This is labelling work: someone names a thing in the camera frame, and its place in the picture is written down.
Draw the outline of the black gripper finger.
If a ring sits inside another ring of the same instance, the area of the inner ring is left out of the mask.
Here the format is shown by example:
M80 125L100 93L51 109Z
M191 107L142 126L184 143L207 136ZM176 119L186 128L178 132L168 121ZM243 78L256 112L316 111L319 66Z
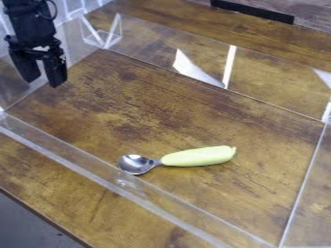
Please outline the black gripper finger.
M66 54L60 47L47 51L43 56L43 63L50 84L56 88L67 81Z
M11 51L10 54L22 78L32 83L42 76L36 59L23 51Z

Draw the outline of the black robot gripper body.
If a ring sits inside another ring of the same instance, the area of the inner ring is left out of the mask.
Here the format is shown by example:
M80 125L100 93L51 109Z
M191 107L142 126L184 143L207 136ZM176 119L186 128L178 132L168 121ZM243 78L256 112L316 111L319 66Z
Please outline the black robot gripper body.
M62 47L56 38L55 19L58 6L54 0L3 0L4 14L8 16L15 34L4 40L11 51L23 51L36 60L43 60L47 51Z

